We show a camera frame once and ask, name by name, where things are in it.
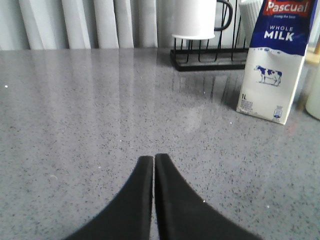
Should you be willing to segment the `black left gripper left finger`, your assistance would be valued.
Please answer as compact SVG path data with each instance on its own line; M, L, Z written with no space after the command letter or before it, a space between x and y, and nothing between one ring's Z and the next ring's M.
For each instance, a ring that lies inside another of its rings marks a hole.
M68 240L148 240L153 191L153 157L140 156L115 198Z

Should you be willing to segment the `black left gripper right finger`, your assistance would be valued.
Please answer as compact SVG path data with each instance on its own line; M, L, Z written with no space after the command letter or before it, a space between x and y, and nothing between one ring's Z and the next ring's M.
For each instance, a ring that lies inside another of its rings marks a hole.
M258 240L207 204L166 153L155 155L155 209L161 240Z

